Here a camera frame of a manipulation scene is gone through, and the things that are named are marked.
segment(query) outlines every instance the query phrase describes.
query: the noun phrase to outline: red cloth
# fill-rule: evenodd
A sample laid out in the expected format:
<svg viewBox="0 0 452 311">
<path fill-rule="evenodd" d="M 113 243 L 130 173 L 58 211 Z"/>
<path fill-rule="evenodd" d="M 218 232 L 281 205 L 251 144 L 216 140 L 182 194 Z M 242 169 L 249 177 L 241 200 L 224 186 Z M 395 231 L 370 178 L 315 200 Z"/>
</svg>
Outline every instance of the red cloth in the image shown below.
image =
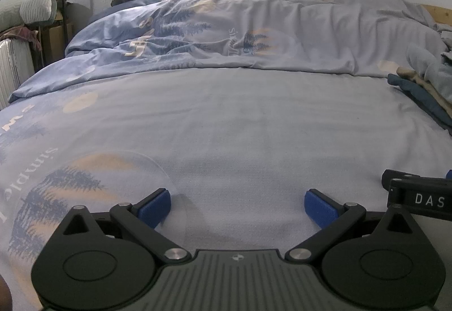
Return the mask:
<svg viewBox="0 0 452 311">
<path fill-rule="evenodd" d="M 26 42 L 30 42 L 35 51 L 42 51 L 41 43 L 39 43 L 38 40 L 38 31 L 30 30 L 24 25 L 15 26 L 14 28 L 9 28 L 0 33 L 0 42 L 8 38 L 22 39 Z"/>
</svg>

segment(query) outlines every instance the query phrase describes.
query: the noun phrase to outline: suitcase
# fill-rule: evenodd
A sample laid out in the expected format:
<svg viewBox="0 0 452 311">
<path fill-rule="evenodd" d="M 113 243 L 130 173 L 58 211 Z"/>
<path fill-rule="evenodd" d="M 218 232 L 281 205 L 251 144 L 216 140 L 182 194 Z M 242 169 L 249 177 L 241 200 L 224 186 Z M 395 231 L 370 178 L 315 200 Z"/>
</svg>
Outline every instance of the suitcase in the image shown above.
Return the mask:
<svg viewBox="0 0 452 311">
<path fill-rule="evenodd" d="M 33 60 L 28 42 L 5 39 L 0 42 L 0 110 L 25 80 L 34 74 Z"/>
</svg>

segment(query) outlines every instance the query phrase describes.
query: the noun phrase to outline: wooden board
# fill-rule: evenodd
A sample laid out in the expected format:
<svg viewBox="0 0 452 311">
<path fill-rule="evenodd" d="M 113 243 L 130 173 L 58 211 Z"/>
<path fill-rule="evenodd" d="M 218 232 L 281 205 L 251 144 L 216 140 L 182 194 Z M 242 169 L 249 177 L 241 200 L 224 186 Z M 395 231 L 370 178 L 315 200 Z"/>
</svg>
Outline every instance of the wooden board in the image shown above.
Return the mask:
<svg viewBox="0 0 452 311">
<path fill-rule="evenodd" d="M 422 5 L 435 19 L 437 23 L 448 24 L 452 26 L 452 10 L 445 9 L 444 7 Z"/>
</svg>

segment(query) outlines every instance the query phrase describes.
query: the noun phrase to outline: blue pad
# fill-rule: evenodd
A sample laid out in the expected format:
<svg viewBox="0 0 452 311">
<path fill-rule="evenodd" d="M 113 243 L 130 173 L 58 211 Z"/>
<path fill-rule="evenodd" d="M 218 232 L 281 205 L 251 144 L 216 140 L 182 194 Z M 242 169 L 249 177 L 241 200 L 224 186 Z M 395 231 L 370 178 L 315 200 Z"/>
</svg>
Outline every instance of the blue pad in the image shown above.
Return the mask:
<svg viewBox="0 0 452 311">
<path fill-rule="evenodd" d="M 165 190 L 139 209 L 136 216 L 151 228 L 155 228 L 170 213 L 170 210 L 171 195 L 168 190 Z"/>
<path fill-rule="evenodd" d="M 321 229 L 328 227 L 340 216 L 334 207 L 311 191 L 305 195 L 305 212 Z"/>
</svg>

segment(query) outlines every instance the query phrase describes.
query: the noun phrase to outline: metal screw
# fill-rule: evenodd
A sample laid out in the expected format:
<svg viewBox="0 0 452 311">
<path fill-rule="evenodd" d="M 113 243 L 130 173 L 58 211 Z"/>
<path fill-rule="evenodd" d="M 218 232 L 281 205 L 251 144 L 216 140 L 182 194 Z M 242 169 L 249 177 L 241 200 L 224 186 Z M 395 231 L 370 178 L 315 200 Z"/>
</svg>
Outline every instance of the metal screw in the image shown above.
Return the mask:
<svg viewBox="0 0 452 311">
<path fill-rule="evenodd" d="M 309 259 L 312 252 L 308 249 L 293 249 L 289 252 L 289 256 L 295 260 L 306 260 Z"/>
<path fill-rule="evenodd" d="M 188 252 L 184 249 L 176 247 L 174 249 L 166 250 L 164 255 L 170 260 L 181 260 L 188 255 Z"/>
</svg>

